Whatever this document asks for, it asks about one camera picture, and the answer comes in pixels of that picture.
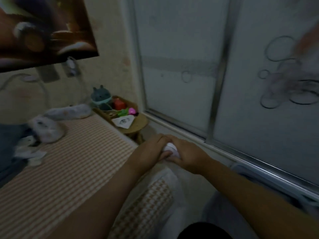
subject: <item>beige wall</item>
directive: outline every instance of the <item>beige wall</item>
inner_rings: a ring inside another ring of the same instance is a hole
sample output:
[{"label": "beige wall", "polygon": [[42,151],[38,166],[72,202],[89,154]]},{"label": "beige wall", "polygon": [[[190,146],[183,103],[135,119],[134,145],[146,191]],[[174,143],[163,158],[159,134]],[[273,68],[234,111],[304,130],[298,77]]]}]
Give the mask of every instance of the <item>beige wall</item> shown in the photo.
[{"label": "beige wall", "polygon": [[[79,65],[89,93],[93,86],[103,84],[113,95],[136,101],[132,87],[130,60],[118,0],[85,0],[99,57],[80,60]],[[55,65],[61,79],[44,84],[53,107],[74,104],[79,98],[75,78],[67,78],[61,64]],[[0,74],[0,86],[12,74],[38,75],[35,68]],[[44,96],[38,84],[19,78],[0,91],[0,123],[22,123],[45,111]]]}]

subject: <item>checkered bed sheet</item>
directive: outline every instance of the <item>checkered bed sheet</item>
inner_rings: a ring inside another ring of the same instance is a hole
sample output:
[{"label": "checkered bed sheet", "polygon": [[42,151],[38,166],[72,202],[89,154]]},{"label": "checkered bed sheet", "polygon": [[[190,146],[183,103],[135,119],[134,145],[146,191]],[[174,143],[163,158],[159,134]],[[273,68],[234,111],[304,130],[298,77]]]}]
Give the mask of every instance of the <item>checkered bed sheet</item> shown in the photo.
[{"label": "checkered bed sheet", "polygon": [[[135,145],[97,115],[64,121],[65,137],[41,150],[42,165],[27,167],[0,189],[0,238],[46,238],[124,164]],[[116,220],[109,238],[143,238],[173,202],[155,181]]]}]

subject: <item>red object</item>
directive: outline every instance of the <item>red object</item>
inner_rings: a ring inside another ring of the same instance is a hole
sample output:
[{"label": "red object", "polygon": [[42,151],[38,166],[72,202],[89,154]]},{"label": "red object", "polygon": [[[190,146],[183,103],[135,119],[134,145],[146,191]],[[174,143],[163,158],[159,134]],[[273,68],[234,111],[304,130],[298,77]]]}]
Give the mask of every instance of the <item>red object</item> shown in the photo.
[{"label": "red object", "polygon": [[113,102],[114,102],[114,108],[117,111],[120,111],[126,108],[126,104],[123,101],[121,101],[119,98],[114,99]]}]

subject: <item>wall picture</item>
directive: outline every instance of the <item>wall picture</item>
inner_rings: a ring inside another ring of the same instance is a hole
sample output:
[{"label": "wall picture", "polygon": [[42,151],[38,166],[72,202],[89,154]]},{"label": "wall picture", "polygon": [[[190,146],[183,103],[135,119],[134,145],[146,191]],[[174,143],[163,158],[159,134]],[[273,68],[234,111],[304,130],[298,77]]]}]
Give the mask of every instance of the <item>wall picture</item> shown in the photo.
[{"label": "wall picture", "polygon": [[0,0],[0,72],[98,56],[84,0]]}]

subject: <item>blue animal-shaped humidifier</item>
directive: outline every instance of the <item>blue animal-shaped humidifier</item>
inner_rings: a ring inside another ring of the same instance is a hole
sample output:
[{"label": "blue animal-shaped humidifier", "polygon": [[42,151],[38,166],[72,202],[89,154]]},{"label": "blue animal-shaped humidifier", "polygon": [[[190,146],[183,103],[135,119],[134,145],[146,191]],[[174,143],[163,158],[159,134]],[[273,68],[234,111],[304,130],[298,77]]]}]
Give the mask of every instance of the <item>blue animal-shaped humidifier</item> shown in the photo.
[{"label": "blue animal-shaped humidifier", "polygon": [[112,96],[110,92],[103,87],[103,85],[101,85],[99,89],[93,87],[91,100],[102,111],[106,112],[112,110]]}]

